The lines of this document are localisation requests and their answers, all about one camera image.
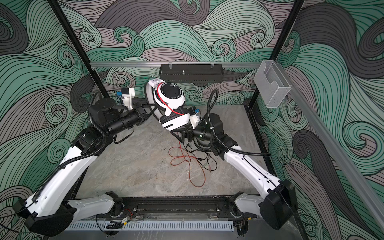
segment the headphones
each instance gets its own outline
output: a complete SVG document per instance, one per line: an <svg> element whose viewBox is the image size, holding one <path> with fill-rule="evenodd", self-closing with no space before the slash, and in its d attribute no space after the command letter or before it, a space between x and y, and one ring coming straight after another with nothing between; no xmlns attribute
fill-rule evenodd
<svg viewBox="0 0 384 240"><path fill-rule="evenodd" d="M146 83L145 90L146 100L157 107L154 115L164 128L171 131L189 122L189 110L183 108L184 92L177 84L155 78Z"/></svg>

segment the wall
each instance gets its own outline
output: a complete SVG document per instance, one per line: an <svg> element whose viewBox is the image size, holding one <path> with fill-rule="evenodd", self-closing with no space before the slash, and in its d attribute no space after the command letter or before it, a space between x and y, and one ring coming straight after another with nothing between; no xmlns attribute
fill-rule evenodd
<svg viewBox="0 0 384 240"><path fill-rule="evenodd" d="M302 9L278 57L314 112L384 199L384 1L329 0ZM258 124L280 178L297 190L309 239L384 239L288 94L257 99Z"/></svg>
<svg viewBox="0 0 384 240"><path fill-rule="evenodd" d="M32 194L88 125L93 81L46 0L0 3L0 217ZM18 217L2 219L27 231ZM41 239L0 227L1 239Z"/></svg>
<svg viewBox="0 0 384 240"><path fill-rule="evenodd" d="M307 5L320 2L312 0ZM293 0L61 0L91 61L244 61L268 59ZM111 95L159 76L159 68L99 68ZM248 104L256 70L228 68L223 83L182 83L186 104Z"/></svg>

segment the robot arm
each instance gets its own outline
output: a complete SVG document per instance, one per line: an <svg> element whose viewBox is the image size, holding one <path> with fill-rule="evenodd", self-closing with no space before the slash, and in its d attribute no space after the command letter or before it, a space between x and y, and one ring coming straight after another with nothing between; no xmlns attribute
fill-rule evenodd
<svg viewBox="0 0 384 240"><path fill-rule="evenodd" d="M181 142L185 139L190 142L194 138L210 140L211 151L238 169L257 189L260 196L244 193L236 195L234 204L237 208L233 210L235 215L241 215L242 212L261 215L275 229L279 229L292 216L290 206L297 205L292 184L288 181L280 181L249 156L235 153L220 145L212 137L212 128L209 124L199 120L196 109L183 108L184 93L176 84L165 85L164 81L154 79L146 85L146 97L151 113L147 113L140 103L133 104L133 109L128 111L127 107L116 106L114 100L108 98L97 101L89 108L97 125L107 134L107 145L113 142L113 136L117 133L134 125L141 125L152 114ZM212 115L219 138L226 143L226 146L241 150L232 138L224 134L219 116ZM93 126L82 130L60 164L93 152L99 148L101 142L102 135ZM101 152L69 163L49 180L35 200L36 193L26 200L18 201L13 206L19 216L26 218L25 225L31 232L51 237L62 232L72 222L85 217L96 214L119 216L123 209L122 199L113 192L89 199L65 201L68 191L100 154Z"/></svg>

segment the headphone ear cup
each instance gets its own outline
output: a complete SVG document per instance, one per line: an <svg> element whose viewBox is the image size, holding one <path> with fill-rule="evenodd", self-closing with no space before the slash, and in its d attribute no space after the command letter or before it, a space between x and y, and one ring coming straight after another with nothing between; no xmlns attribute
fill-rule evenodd
<svg viewBox="0 0 384 240"><path fill-rule="evenodd" d="M182 107L179 107L178 109L175 109L174 110L175 112L178 112L178 113L182 113L182 114L187 114L189 113L188 109L186 108L182 108ZM181 115L177 114L177 113L174 113L172 112L169 116L166 116L166 115L163 115L161 118L160 118L160 123L161 124L164 124L166 122L168 122L169 120L172 120L174 118L177 118Z"/></svg>

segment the gray marble surface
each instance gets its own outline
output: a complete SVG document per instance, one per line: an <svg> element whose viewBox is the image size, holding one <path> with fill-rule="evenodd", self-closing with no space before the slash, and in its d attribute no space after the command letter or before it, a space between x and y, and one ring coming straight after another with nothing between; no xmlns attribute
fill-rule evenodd
<svg viewBox="0 0 384 240"><path fill-rule="evenodd" d="M205 114L206 106L197 108ZM237 141L244 151L260 152L243 106L214 106L211 112L220 116L225 133ZM130 129L120 133L118 140L131 132ZM188 163L183 162L178 166L170 164L172 157L168 155L168 149L173 146L179 146L177 139L151 117L135 127L133 135L124 142L110 144L90 165L77 197L95 197L107 191L114 191L123 197L227 195L238 191L257 194L237 169L213 154L218 164L217 170L204 170L204 186L194 187L188 178ZM171 153L178 155L180 152L172 149ZM251 158L266 169L262 157ZM204 182L203 172L195 160L191 162L190 175L195 185Z"/></svg>

